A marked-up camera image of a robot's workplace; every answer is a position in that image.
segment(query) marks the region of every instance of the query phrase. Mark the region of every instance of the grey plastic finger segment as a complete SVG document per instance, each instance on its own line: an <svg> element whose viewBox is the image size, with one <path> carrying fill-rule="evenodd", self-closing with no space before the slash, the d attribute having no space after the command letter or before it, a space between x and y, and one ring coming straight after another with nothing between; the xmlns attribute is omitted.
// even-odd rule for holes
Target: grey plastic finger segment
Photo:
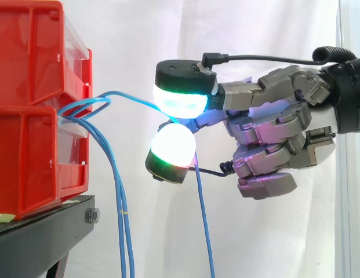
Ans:
<svg viewBox="0 0 360 278"><path fill-rule="evenodd" d="M311 113L305 101L288 106L280 114L258 119L241 117L229 121L232 136L243 145L276 144L302 133L311 122Z"/></svg>
<svg viewBox="0 0 360 278"><path fill-rule="evenodd" d="M296 72L303 72L303 70L297 65L291 65L283 69L276 69L262 76L258 84L264 90L253 95L252 107L259 107L264 103L273 103L274 101L283 100L294 95L290 76Z"/></svg>
<svg viewBox="0 0 360 278"><path fill-rule="evenodd" d="M293 87L300 97L312 105L322 103L330 95L329 85L310 71L294 76Z"/></svg>
<svg viewBox="0 0 360 278"><path fill-rule="evenodd" d="M281 144L248 149L241 145L233 155L232 167L238 177L268 174L283 168L292 154Z"/></svg>
<svg viewBox="0 0 360 278"><path fill-rule="evenodd" d="M221 85L225 91L224 110L248 110L254 94L262 91L260 85L255 83L236 81Z"/></svg>
<svg viewBox="0 0 360 278"><path fill-rule="evenodd" d="M287 149L292 155L297 155L304 148L305 143L306 138L303 136L302 133L300 133L288 139L287 142L284 143L284 145L287 147Z"/></svg>
<svg viewBox="0 0 360 278"><path fill-rule="evenodd" d="M240 178L238 189L243 197L262 200L291 193L297 188L296 182L289 173L271 173L248 180Z"/></svg>

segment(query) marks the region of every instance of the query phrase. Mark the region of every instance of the white backdrop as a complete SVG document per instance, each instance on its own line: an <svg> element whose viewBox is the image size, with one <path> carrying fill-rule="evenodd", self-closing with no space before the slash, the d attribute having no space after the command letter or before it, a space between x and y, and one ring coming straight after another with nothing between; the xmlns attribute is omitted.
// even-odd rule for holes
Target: white backdrop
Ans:
<svg viewBox="0 0 360 278"><path fill-rule="evenodd" d="M94 95L121 90L153 100L155 66L199 60L203 52L311 58L335 45L333 0L64 0L64 9L93 51ZM215 67L219 82L277 63ZM209 277L195 175L182 186L154 181L144 167L150 142L166 119L124 99L92 119L117 156L129 205L136 277ZM223 125L196 134L199 164L217 169L236 148ZM334 276L334 157L295 171L293 193L244 199L237 178L202 175L216 276ZM89 194L100 222L70 253L66 278L120 277L112 172L92 140Z"/></svg>

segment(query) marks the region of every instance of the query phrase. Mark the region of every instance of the robotic hand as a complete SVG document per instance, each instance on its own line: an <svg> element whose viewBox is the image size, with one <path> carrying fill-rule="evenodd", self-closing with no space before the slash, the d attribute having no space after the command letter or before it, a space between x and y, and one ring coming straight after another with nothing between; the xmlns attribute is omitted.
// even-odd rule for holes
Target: robotic hand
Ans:
<svg viewBox="0 0 360 278"><path fill-rule="evenodd" d="M337 64L321 69L290 65L256 83L217 83L212 66L231 60ZM238 142L232 168L242 196L280 196L297 187L292 175L280 169L318 165L334 151L336 133L360 131L360 58L348 50L320 47L313 60L205 53L202 62L163 61L157 66L155 101L193 133L223 122ZM253 108L281 101L280 110L267 108L262 116L252 115Z"/></svg>

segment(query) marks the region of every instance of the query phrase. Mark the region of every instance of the glowing dome light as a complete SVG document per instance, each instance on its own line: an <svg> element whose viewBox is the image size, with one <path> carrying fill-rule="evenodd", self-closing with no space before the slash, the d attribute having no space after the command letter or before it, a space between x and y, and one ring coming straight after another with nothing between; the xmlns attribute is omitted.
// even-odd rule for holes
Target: glowing dome light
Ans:
<svg viewBox="0 0 360 278"><path fill-rule="evenodd" d="M208 97L201 94L167 92L154 86L154 100L165 114L180 119L195 119L204 112Z"/></svg>
<svg viewBox="0 0 360 278"><path fill-rule="evenodd" d="M179 123L164 126L154 138L151 151L168 164L188 167L195 153L192 132Z"/></svg>

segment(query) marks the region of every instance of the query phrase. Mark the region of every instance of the red storage drawer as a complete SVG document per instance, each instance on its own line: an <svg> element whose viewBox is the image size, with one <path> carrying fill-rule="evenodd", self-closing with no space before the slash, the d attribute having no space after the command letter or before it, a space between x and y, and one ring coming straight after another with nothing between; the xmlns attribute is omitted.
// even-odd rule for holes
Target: red storage drawer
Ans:
<svg viewBox="0 0 360 278"><path fill-rule="evenodd" d="M88 190L88 135L56 111L91 96L92 52L62 4L0 1L0 221Z"/></svg>
<svg viewBox="0 0 360 278"><path fill-rule="evenodd" d="M19 220L88 190L89 138L60 126L52 107L0 107L0 216Z"/></svg>
<svg viewBox="0 0 360 278"><path fill-rule="evenodd" d="M92 54L57 1L0 1L0 105L92 96Z"/></svg>

